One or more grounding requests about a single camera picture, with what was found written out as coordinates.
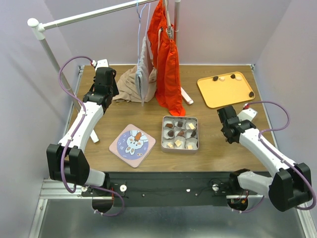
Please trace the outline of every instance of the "wooden table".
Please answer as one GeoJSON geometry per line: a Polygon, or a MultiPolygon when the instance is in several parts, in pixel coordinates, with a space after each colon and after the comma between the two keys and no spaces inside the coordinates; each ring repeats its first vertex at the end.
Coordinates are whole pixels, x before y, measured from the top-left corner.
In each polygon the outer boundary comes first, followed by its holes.
{"type": "MultiPolygon", "coordinates": [[[[116,81],[132,67],[133,65],[112,66],[117,71],[116,81]]],[[[195,155],[169,154],[161,151],[162,118],[169,115],[169,112],[166,108],[160,107],[155,98],[145,103],[144,107],[140,103],[113,102],[95,127],[100,141],[94,144],[89,139],[87,143],[85,156],[90,167],[105,172],[235,171],[243,168],[252,171],[265,171],[265,167],[246,148],[237,143],[225,142],[225,137],[220,132],[221,123],[216,109],[210,109],[205,105],[197,87],[197,80],[200,78],[234,71],[244,74],[256,95],[255,101],[260,100],[249,66],[183,65],[180,67],[182,87],[194,100],[190,106],[183,102],[186,116],[197,117],[199,121],[200,148],[195,155]],[[136,169],[117,158],[108,149],[109,145],[128,124],[135,125],[156,139],[151,153],[136,169]]],[[[79,98],[83,98],[84,94],[89,91],[94,75],[94,69],[91,66],[86,66],[78,91],[79,98]]],[[[234,105],[237,113],[242,110],[244,104],[234,105]]],[[[268,128],[262,105],[252,105],[252,108],[258,112],[253,121],[257,128],[260,130],[268,128]]],[[[71,123],[76,116],[77,112],[75,111],[71,123]]],[[[270,133],[264,135],[273,143],[270,133]]]]}

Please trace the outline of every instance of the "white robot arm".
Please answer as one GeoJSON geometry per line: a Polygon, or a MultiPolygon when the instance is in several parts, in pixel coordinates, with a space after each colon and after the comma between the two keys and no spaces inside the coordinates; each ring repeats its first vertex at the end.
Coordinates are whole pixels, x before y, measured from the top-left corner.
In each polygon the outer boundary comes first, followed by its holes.
{"type": "Polygon", "coordinates": [[[107,187],[107,176],[104,172],[91,169],[84,151],[87,141],[97,122],[105,114],[111,104],[112,98],[118,94],[114,80],[115,70],[109,67],[106,59],[99,60],[95,67],[96,77],[89,92],[84,96],[86,116],[77,128],[82,115],[83,107],[77,115],[75,122],[67,134],[57,145],[51,144],[47,148],[47,159],[51,179],[61,181],[60,162],[61,154],[67,147],[68,161],[64,162],[64,173],[67,182],[77,185],[93,185],[107,187]]]}
{"type": "Polygon", "coordinates": [[[245,109],[236,115],[233,107],[228,106],[217,111],[223,125],[221,131],[227,141],[230,144],[240,143],[250,150],[271,175],[271,178],[268,178],[247,169],[236,171],[230,175],[229,180],[235,192],[251,190],[269,197],[279,211],[286,211],[312,199],[307,185],[287,164],[299,170],[311,184],[310,168],[304,163],[296,164],[287,158],[264,137],[261,138],[264,143],[259,140],[260,131],[251,122],[256,115],[254,110],[245,109]]]}

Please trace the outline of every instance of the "square coaster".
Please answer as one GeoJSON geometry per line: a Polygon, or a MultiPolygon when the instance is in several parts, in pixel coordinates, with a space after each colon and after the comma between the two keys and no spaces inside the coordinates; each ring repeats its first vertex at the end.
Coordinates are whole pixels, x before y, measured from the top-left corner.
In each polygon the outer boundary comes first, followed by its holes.
{"type": "Polygon", "coordinates": [[[129,124],[109,146],[109,150],[128,165],[136,168],[152,150],[155,139],[129,124]]]}

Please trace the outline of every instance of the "gray cloth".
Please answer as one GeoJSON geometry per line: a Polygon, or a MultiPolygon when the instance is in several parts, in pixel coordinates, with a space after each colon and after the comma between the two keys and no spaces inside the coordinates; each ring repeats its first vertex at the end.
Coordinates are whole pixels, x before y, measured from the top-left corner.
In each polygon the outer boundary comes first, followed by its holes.
{"type": "Polygon", "coordinates": [[[149,77],[153,70],[153,65],[150,58],[148,41],[146,36],[142,41],[141,55],[139,61],[139,68],[135,73],[135,86],[141,98],[142,105],[144,104],[145,97],[149,89],[149,77]]]}

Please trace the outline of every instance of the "bunny illustration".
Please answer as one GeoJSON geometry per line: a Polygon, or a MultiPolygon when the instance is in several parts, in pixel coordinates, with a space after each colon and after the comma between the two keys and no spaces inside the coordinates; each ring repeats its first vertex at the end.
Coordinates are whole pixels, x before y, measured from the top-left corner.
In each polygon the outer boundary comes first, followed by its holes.
{"type": "Polygon", "coordinates": [[[148,142],[147,137],[138,130],[131,130],[130,136],[127,139],[128,147],[125,149],[126,153],[130,153],[130,155],[134,155],[134,152],[137,149],[142,148],[144,142],[148,142]]]}

